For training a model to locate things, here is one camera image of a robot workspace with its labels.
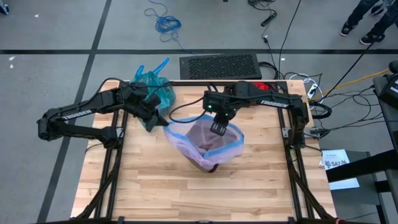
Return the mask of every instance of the transparent plastic bag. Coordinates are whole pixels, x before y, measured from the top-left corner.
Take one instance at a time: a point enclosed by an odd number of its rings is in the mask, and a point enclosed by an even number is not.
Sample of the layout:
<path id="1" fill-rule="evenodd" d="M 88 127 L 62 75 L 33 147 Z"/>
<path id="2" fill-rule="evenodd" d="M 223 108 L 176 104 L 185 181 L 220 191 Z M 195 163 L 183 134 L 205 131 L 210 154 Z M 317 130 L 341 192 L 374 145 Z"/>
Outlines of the transparent plastic bag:
<path id="1" fill-rule="evenodd" d="M 243 153 L 244 135 L 229 123 L 224 136 L 210 131 L 213 117 L 203 115 L 192 123 L 170 122 L 164 127 L 167 140 L 202 171 L 209 172 L 217 164 L 224 164 Z"/>
<path id="2" fill-rule="evenodd" d="M 169 62 L 169 58 L 166 58 L 162 64 L 160 64 L 155 70 L 149 71 L 147 73 L 142 74 L 142 71 L 144 70 L 144 66 L 141 65 L 134 78 L 130 82 L 142 82 L 145 83 L 146 85 L 149 86 L 161 86 L 170 80 L 165 78 L 165 77 L 159 77 L 160 71 L 167 65 Z M 166 116 L 167 113 L 169 112 L 171 106 L 174 104 L 175 101 L 175 93 L 173 91 L 172 86 L 166 86 L 166 87 L 149 87 L 148 88 L 148 96 L 147 98 L 154 92 L 156 91 L 156 95 L 159 96 L 161 103 L 156 106 L 156 108 L 159 110 L 159 114 L 161 116 Z"/>

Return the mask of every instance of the wooden tabletop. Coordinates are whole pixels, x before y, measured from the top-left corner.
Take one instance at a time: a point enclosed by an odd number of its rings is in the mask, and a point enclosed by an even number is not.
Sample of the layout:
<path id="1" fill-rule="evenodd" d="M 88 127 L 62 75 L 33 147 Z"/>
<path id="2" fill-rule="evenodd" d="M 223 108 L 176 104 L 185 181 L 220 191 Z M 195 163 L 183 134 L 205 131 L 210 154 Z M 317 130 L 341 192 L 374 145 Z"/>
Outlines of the wooden tabletop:
<path id="1" fill-rule="evenodd" d="M 289 93 L 306 95 L 302 81 L 287 80 L 287 84 Z M 118 82 L 108 81 L 103 90 L 117 86 Z M 205 90 L 205 86 L 175 86 L 174 106 L 199 99 Z M 202 111 L 199 102 L 176 111 L 174 117 L 195 116 Z M 93 127 L 110 126 L 112 117 L 112 114 L 96 114 Z M 284 117 L 288 124 L 287 113 Z M 129 115 L 113 219 L 124 216 L 126 220 L 287 221 L 287 217 L 294 217 L 277 109 L 243 108 L 231 122 L 245 135 L 243 155 L 220 165 L 215 173 L 206 174 L 167 142 L 162 127 L 148 133 Z M 313 126 L 312 118 L 307 126 Z M 88 147 L 98 143 L 89 141 Z M 306 143 L 319 147 L 311 138 L 306 138 Z M 98 190 L 104 156 L 102 146 L 86 153 L 71 217 L 82 212 Z M 305 148 L 302 156 L 310 190 L 327 212 L 335 216 L 326 172 L 319 165 L 320 152 Z M 301 190 L 299 195 L 306 217 Z"/>

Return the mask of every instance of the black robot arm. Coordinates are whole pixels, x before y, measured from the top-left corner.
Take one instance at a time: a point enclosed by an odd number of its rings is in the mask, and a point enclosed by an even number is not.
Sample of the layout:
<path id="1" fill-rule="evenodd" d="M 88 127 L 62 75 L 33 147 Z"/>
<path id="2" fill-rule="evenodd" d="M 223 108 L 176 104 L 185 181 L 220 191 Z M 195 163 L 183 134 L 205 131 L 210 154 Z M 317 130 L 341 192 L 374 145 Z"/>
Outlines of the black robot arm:
<path id="1" fill-rule="evenodd" d="M 152 94 L 145 100 L 147 95 L 148 87 L 143 83 L 121 83 L 121 87 L 96 93 L 81 103 L 49 109 L 37 121 L 39 138 L 47 141 L 64 136 L 98 139 L 105 148 L 118 148 L 116 128 L 89 128 L 67 124 L 66 121 L 92 113 L 106 114 L 122 109 L 142 119 L 147 131 L 151 131 L 154 126 L 168 125 L 155 108 L 160 104 L 159 97 Z"/>
<path id="2" fill-rule="evenodd" d="M 224 92 L 205 91 L 203 109 L 214 112 L 216 116 L 210 131 L 224 135 L 226 126 L 240 108 L 253 105 L 273 106 L 287 109 L 292 118 L 291 141 L 304 145 L 304 128 L 308 123 L 307 105 L 300 95 L 278 93 L 272 90 L 260 90 L 256 85 L 239 81 L 224 88 Z"/>

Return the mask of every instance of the concrete floor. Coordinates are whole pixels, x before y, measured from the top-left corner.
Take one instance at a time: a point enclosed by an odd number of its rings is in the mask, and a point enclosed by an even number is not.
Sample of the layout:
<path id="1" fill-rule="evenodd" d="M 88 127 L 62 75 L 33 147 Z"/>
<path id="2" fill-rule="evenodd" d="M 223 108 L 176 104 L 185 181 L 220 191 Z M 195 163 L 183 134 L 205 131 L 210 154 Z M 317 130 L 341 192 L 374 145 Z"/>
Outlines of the concrete floor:
<path id="1" fill-rule="evenodd" d="M 257 11 L 244 0 L 229 0 L 228 3 L 222 0 L 158 2 L 166 3 L 169 15 L 182 22 L 178 34 L 185 49 L 257 49 L 258 52 L 266 49 L 261 39 L 264 29 L 259 24 L 268 16 L 268 12 Z M 93 41 L 106 0 L 8 0 L 7 3 L 11 13 L 0 16 L 0 223 L 34 223 L 62 143 L 61 139 L 52 142 L 40 140 L 35 121 L 49 108 L 73 103 L 79 86 L 85 90 L 83 99 L 87 99 L 103 79 L 130 79 L 139 65 L 155 68 L 166 57 L 170 58 L 170 62 L 162 75 L 169 79 L 179 79 L 178 58 L 187 54 L 169 54 L 164 51 L 164 54 L 156 55 L 148 55 L 146 52 L 95 55 L 97 45 L 93 45 Z M 107 18 L 104 18 L 106 23 L 102 35 L 98 36 L 98 49 L 179 49 L 176 42 L 160 42 L 159 34 L 154 29 L 155 19 L 143 14 L 148 7 L 155 7 L 161 13 L 163 9 L 160 6 L 142 0 L 108 0 L 108 3 L 111 5 Z M 277 0 L 271 4 L 271 8 L 278 12 L 278 17 L 266 31 L 273 49 L 280 49 L 297 3 L 297 0 Z M 349 37 L 341 37 L 339 29 L 357 3 L 358 0 L 302 0 L 284 46 L 284 49 L 292 51 L 282 55 L 285 60 L 281 61 L 281 72 L 309 75 L 324 73 L 321 88 L 331 88 L 359 56 L 355 50 L 365 48 L 359 44 L 358 39 L 380 18 L 365 16 Z M 398 53 L 397 36 L 397 27 L 390 27 L 385 41 L 374 45 L 372 49 L 395 49 L 395 53 Z M 344 54 L 305 51 L 312 49 L 353 51 L 341 51 Z M 53 55 L 46 55 L 39 51 L 7 50 L 86 51 L 74 51 L 74 54 L 55 51 Z M 308 54 L 298 54 L 299 51 L 294 50 L 304 50 Z M 10 61 L 9 58 L 13 56 L 16 58 Z M 278 62 L 279 56 L 273 56 Z M 259 61 L 271 62 L 269 54 L 258 54 L 257 57 Z M 367 54 L 345 81 L 384 70 L 390 61 L 397 59 L 398 55 L 394 54 Z M 87 84 L 84 79 L 81 83 L 82 77 L 87 78 L 82 76 L 83 71 L 89 75 Z M 266 69 L 262 70 L 262 74 L 264 79 L 273 76 Z M 362 90 L 370 84 L 371 80 L 366 80 L 336 93 Z M 334 105 L 339 101 L 341 98 L 336 97 L 326 99 L 325 103 Z M 378 112 L 380 108 L 375 106 L 372 114 Z M 347 102 L 333 110 L 332 116 L 324 120 L 324 124 L 328 128 L 341 126 L 360 119 L 366 113 L 366 107 Z M 78 124 L 87 126 L 92 122 L 93 117 L 77 121 Z M 86 143 L 84 139 L 70 141 L 48 222 L 66 220 L 70 216 Z M 322 139 L 321 146 L 369 151 L 371 154 L 392 147 L 383 123 L 334 131 Z M 391 196 L 385 194 L 383 199 L 388 208 L 388 218 L 398 220 Z M 376 211 L 374 206 L 369 205 L 339 201 L 335 201 L 335 205 L 341 218 Z M 356 221 L 377 223 L 378 218 L 374 214 Z"/>

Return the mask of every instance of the blue cable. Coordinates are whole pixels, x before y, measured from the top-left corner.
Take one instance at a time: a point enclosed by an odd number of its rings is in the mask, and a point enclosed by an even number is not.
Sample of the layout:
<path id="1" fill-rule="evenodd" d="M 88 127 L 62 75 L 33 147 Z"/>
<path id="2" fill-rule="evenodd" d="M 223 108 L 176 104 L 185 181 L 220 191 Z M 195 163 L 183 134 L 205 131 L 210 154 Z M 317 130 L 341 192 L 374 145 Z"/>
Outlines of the blue cable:
<path id="1" fill-rule="evenodd" d="M 153 4 L 160 4 L 160 5 L 162 5 L 162 6 L 164 6 L 166 8 L 166 11 L 161 16 L 158 15 L 158 13 L 156 13 L 155 9 L 152 8 L 152 7 L 151 8 L 147 8 L 144 11 L 144 15 L 145 16 L 148 16 L 148 17 L 154 16 L 154 17 L 156 17 L 155 29 L 156 29 L 157 32 L 160 33 L 159 40 L 161 42 L 168 42 L 170 40 L 174 40 L 174 41 L 176 41 L 178 43 L 178 45 L 181 47 L 181 49 L 183 51 L 189 52 L 191 54 L 195 54 L 192 51 L 185 50 L 181 46 L 181 43 L 178 40 L 178 32 L 177 32 L 177 29 L 181 28 L 181 22 L 177 18 L 175 18 L 174 16 L 166 16 L 167 11 L 169 10 L 167 8 L 167 6 L 165 4 L 163 4 L 163 3 L 160 3 L 160 2 L 154 2 L 152 0 L 148 0 L 148 1 L 153 3 Z M 170 38 L 167 39 L 167 40 L 162 39 L 162 36 L 164 34 L 170 35 Z"/>

